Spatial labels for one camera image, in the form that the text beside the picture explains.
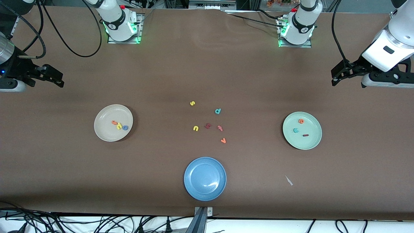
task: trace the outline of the plate rim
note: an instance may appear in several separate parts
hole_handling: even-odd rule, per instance
[[[132,122],[131,122],[131,126],[130,127],[128,127],[128,132],[122,137],[122,138],[119,138],[119,139],[116,139],[116,140],[105,140],[105,139],[103,139],[103,138],[101,138],[99,135],[98,135],[98,133],[96,132],[96,123],[97,123],[97,121],[98,121],[98,116],[100,115],[100,113],[102,112],[102,111],[104,111],[105,109],[107,109],[107,108],[109,108],[109,107],[113,107],[113,106],[121,106],[121,107],[124,107],[127,111],[128,111],[128,113],[131,115],[131,119],[132,119]],[[134,116],[132,115],[132,112],[131,112],[131,110],[128,108],[128,107],[126,107],[125,105],[122,105],[122,104],[111,104],[111,105],[108,105],[108,106],[106,106],[106,107],[104,107],[103,109],[101,109],[99,112],[98,112],[98,114],[96,115],[96,117],[95,117],[95,121],[94,121],[94,131],[95,131],[95,134],[96,134],[96,136],[98,136],[98,138],[99,139],[101,139],[101,140],[103,140],[103,141],[106,141],[106,142],[114,142],[114,141],[119,141],[119,140],[121,140],[121,139],[123,139],[124,137],[126,137],[128,134],[129,134],[129,132],[131,131],[131,128],[132,128],[132,125],[134,124]]]
[[[320,129],[320,138],[319,138],[319,140],[318,140],[318,143],[316,143],[316,144],[315,144],[313,147],[311,147],[311,148],[306,148],[306,149],[298,148],[297,146],[293,145],[293,144],[292,144],[292,143],[291,143],[291,142],[287,139],[287,137],[286,137],[286,133],[287,133],[287,132],[285,132],[285,130],[284,130],[284,127],[285,127],[285,125],[286,125],[286,120],[287,120],[287,119],[288,119],[288,117],[290,117],[291,115],[293,115],[293,114],[297,114],[297,113],[311,116],[312,118],[314,118],[314,119],[316,120],[316,122],[317,122],[317,123],[318,123],[318,125],[319,125],[319,129]],[[285,119],[283,120],[282,131],[283,131],[283,136],[285,137],[286,141],[287,141],[287,142],[288,142],[291,146],[293,146],[294,148],[299,149],[299,150],[310,150],[310,149],[313,149],[313,148],[315,148],[317,145],[319,145],[320,141],[322,140],[322,126],[320,125],[320,123],[319,123],[318,119],[316,119],[316,117],[314,117],[312,114],[307,113],[307,112],[292,112],[291,114],[287,115],[287,116],[285,117]]]
[[[188,175],[186,175],[187,173],[190,173],[190,170],[189,170],[189,167],[193,164],[193,163],[195,163],[195,162],[197,162],[197,160],[202,160],[202,159],[208,159],[208,160],[212,160],[213,162],[216,162],[216,163],[218,163],[219,165],[220,165],[220,167],[223,169],[223,174],[224,174],[224,181],[223,181],[223,188],[222,188],[222,190],[217,194],[217,196],[216,197],[214,197],[214,198],[209,198],[209,199],[201,199],[201,198],[197,198],[197,197],[195,197],[195,196],[193,196],[189,191],[188,191],[188,186],[190,185],[190,184],[188,184],[187,182],[189,182],[190,181],[190,179],[188,178],[188,179],[186,179],[186,177],[188,177]],[[226,185],[227,185],[227,173],[226,173],[226,169],[224,169],[224,166],[217,160],[217,159],[215,159],[215,158],[212,158],[212,157],[207,157],[207,156],[204,156],[204,157],[198,157],[198,158],[196,158],[196,159],[194,159],[193,161],[191,161],[189,164],[188,164],[188,166],[187,166],[187,168],[185,169],[185,172],[184,172],[184,177],[183,177],[183,179],[184,179],[184,187],[185,187],[185,189],[186,189],[186,191],[187,191],[187,193],[190,195],[190,196],[192,196],[194,199],[196,199],[196,200],[199,200],[199,201],[212,201],[212,200],[214,200],[214,199],[216,199],[217,197],[219,197],[223,192],[224,192],[224,189],[226,188]]]

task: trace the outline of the plate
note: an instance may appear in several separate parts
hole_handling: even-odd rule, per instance
[[[211,201],[223,192],[227,182],[223,165],[213,158],[193,160],[184,173],[187,192],[197,200]]]
[[[294,112],[288,115],[283,122],[283,135],[293,147],[310,150],[320,143],[322,128],[318,120],[309,113]]]
[[[127,130],[116,128],[112,121],[128,126]],[[102,109],[95,118],[94,129],[96,135],[104,141],[118,141],[131,131],[133,117],[131,111],[120,104],[113,104]]]

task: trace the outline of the brown tabletop surface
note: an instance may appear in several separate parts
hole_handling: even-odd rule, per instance
[[[76,52],[96,49],[87,8],[48,9]],[[141,44],[103,43],[91,58],[70,53],[45,17],[47,54],[34,62],[61,71],[65,86],[37,81],[24,93],[0,93],[0,198],[60,212],[184,216],[213,206],[222,217],[412,219],[413,90],[363,89],[361,78],[332,87],[341,56],[331,17],[319,17],[311,49],[295,49],[277,46],[274,27],[218,10],[155,10]],[[39,28],[36,8],[26,18]],[[388,20],[338,14],[347,58],[356,60]],[[13,41],[22,49],[33,37],[20,22]],[[39,42],[28,50],[40,53]],[[110,104],[134,116],[118,142],[94,132]],[[320,122],[316,148],[284,139],[283,120],[296,111]],[[227,172],[224,192],[209,202],[183,183],[187,165],[202,156]]]

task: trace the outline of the light green plate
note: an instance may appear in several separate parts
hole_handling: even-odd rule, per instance
[[[310,150],[322,139],[322,128],[318,120],[309,113],[294,112],[283,122],[283,135],[293,147]]]

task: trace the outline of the white paper scrap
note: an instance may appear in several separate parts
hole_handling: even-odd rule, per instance
[[[290,186],[293,186],[292,181],[290,181],[290,180],[289,180],[289,178],[288,178],[287,176],[285,176],[285,177],[286,177],[286,179],[287,179],[287,182],[289,182]]]

